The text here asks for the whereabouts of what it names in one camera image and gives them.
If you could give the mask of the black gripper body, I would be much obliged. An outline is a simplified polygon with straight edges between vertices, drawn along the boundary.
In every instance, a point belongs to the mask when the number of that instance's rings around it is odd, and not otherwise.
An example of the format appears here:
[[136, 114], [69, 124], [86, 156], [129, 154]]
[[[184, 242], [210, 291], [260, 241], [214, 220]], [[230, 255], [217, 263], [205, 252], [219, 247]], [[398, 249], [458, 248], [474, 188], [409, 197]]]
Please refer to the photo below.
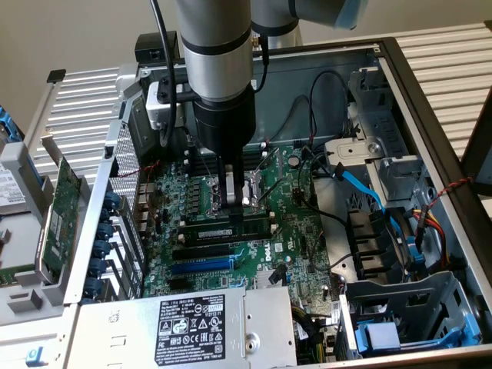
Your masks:
[[193, 102], [200, 142], [219, 156], [239, 156], [256, 129], [254, 89], [222, 102]]

